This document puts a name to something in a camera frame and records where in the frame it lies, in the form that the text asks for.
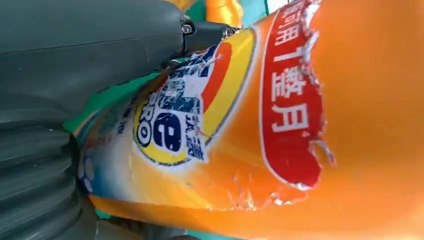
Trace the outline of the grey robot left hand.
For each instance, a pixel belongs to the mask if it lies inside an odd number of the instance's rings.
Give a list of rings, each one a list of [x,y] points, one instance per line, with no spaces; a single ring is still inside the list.
[[[63,123],[93,94],[234,31],[165,0],[3,0],[1,127]]]

